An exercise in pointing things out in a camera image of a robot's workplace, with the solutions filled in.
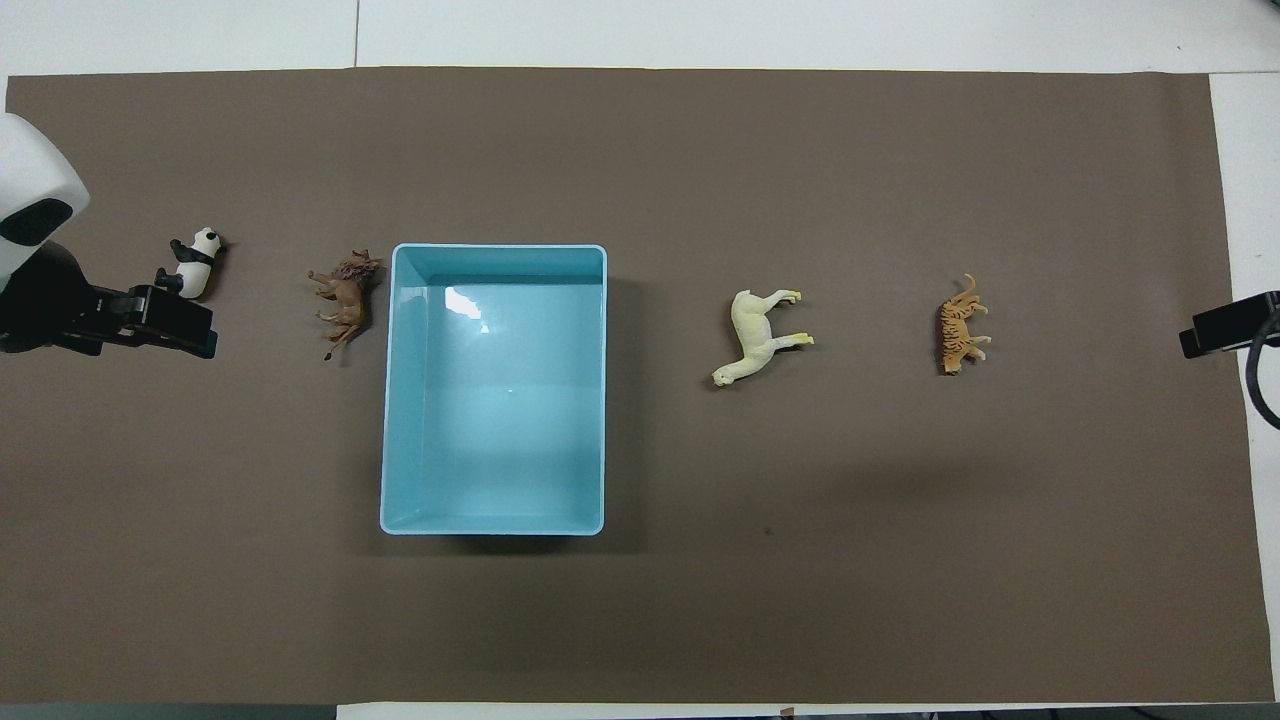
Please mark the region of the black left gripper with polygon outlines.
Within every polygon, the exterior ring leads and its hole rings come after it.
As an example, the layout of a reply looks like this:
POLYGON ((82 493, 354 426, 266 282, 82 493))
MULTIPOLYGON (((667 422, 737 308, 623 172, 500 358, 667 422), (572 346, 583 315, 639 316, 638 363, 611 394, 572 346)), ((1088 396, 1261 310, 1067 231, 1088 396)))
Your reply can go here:
MULTIPOLYGON (((104 307, 120 296, 91 284, 72 252, 50 240, 3 290, 1 351, 23 354, 56 346, 99 356, 105 343, 120 341, 118 316, 104 307)), ((136 286, 129 297, 128 337, 136 346, 215 357, 218 333, 210 307, 156 286, 136 286)))

